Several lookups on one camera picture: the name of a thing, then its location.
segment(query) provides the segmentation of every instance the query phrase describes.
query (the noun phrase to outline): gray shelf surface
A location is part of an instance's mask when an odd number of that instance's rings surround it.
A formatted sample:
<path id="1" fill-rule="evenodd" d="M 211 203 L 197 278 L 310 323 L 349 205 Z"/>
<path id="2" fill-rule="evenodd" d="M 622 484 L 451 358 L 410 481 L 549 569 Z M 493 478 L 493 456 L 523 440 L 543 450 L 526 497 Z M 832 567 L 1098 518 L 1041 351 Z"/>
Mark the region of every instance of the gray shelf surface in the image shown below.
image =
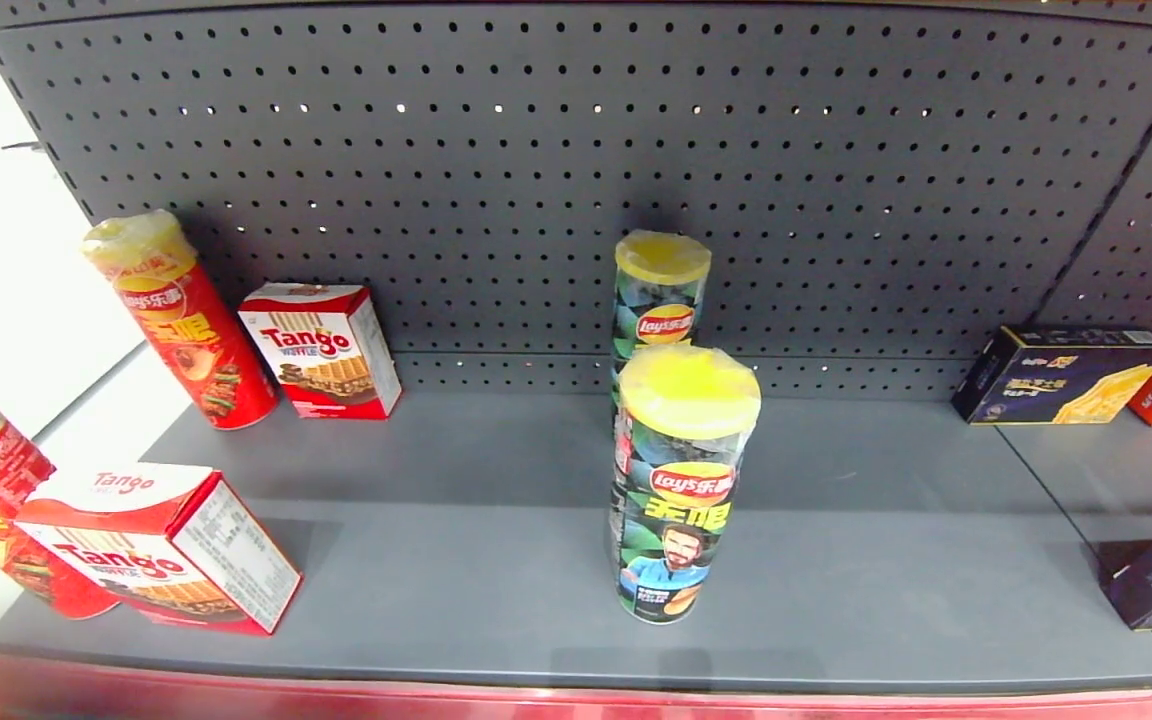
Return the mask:
<path id="1" fill-rule="evenodd" d="M 297 679 L 1038 694 L 1152 687 L 1152 634 L 1005 439 L 948 406 L 765 402 L 710 583 L 676 626 L 617 605 L 600 395 L 411 393 L 384 424 L 184 414 L 147 460 L 222 468 L 306 570 L 273 638 L 70 624 L 0 651 Z"/>
<path id="2" fill-rule="evenodd" d="M 1108 564 L 1129 559 L 1127 543 L 1151 541 L 1152 427 L 1137 416 L 1002 432 Z"/>

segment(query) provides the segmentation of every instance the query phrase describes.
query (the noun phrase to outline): lay's chip canister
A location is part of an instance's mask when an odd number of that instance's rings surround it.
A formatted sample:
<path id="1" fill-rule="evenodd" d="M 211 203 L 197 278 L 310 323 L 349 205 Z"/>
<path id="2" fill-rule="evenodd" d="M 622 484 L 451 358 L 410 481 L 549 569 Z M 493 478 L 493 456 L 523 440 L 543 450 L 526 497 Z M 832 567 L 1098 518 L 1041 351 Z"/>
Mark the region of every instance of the lay's chip canister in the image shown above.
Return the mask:
<path id="1" fill-rule="evenodd" d="M 617 596 L 638 620 L 691 611 L 761 402 L 753 370 L 722 350 L 660 344 L 626 364 L 609 520 Z"/>
<path id="2" fill-rule="evenodd" d="M 616 320 L 612 324 L 612 400 L 641 347 L 690 343 L 708 274 L 710 251 L 685 236 L 631 232 L 616 244 Z"/>

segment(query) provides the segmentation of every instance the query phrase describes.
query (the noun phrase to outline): lid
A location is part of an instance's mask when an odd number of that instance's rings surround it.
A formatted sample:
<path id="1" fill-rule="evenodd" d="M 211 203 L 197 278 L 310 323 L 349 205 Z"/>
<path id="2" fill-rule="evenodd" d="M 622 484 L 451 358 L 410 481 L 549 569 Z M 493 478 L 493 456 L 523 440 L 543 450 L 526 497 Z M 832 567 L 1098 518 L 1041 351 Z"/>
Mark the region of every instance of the lid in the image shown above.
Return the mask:
<path id="1" fill-rule="evenodd" d="M 244 313 L 353 313 L 370 296 L 361 285 L 265 283 L 238 305 Z"/>
<path id="2" fill-rule="evenodd" d="M 15 521 L 115 533 L 161 533 L 198 488 L 219 477 L 212 468 L 157 462 L 100 471 L 58 471 L 26 498 Z"/>
<path id="3" fill-rule="evenodd" d="M 184 240 L 179 220 L 166 210 L 109 218 L 83 236 L 83 255 L 105 268 L 131 268 L 151 251 L 176 255 L 180 260 L 197 256 Z"/>
<path id="4" fill-rule="evenodd" d="M 685 234 L 631 232 L 616 243 L 616 265 L 644 282 L 684 285 L 708 273 L 708 248 Z"/>
<path id="5" fill-rule="evenodd" d="M 755 429 L 763 396 L 753 370 L 730 355 L 673 343 L 634 353 L 621 372 L 621 401 L 658 432 L 718 439 Z"/>

